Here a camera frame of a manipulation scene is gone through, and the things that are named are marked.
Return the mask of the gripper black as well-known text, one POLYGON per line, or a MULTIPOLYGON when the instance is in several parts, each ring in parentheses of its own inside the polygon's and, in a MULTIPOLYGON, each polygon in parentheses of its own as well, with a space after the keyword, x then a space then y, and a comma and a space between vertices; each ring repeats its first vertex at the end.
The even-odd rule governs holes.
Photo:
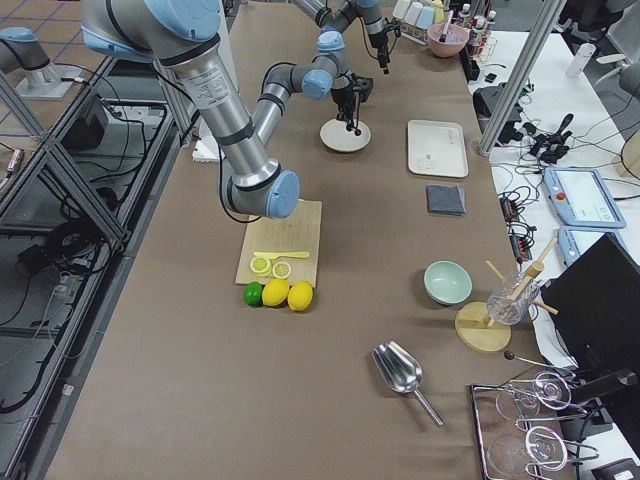
POLYGON ((376 50, 376 59, 384 75, 389 75, 390 55, 400 37, 400 22, 396 19, 378 19, 368 24, 370 45, 376 50))
POLYGON ((338 107, 336 119, 345 123, 347 132, 356 130, 354 119, 358 116, 359 107, 366 103, 374 81, 370 77, 348 74, 340 76, 331 89, 331 97, 338 107))

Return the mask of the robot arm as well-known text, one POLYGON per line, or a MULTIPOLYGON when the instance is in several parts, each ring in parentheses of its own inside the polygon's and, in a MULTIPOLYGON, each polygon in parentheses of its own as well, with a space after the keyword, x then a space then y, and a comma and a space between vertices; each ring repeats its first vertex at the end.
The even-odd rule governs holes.
POLYGON ((293 0, 292 4, 307 15, 322 31, 344 33, 359 21, 365 38, 365 50, 375 59, 384 75, 388 75, 391 53, 401 35, 400 22, 383 15, 378 1, 343 1, 332 9, 328 1, 293 0))
POLYGON ((129 61, 159 61, 174 72, 208 125, 231 168, 220 179, 222 204, 237 213, 285 218, 300 195, 297 175, 282 169, 265 144, 291 94, 322 99, 334 94, 350 72, 343 32, 356 19, 372 27, 374 45, 383 19, 375 1, 347 1, 338 11, 318 1, 299 1, 321 33, 309 64, 271 71, 254 113, 248 112, 219 54, 224 30, 217 1, 84 1, 85 44, 129 61))

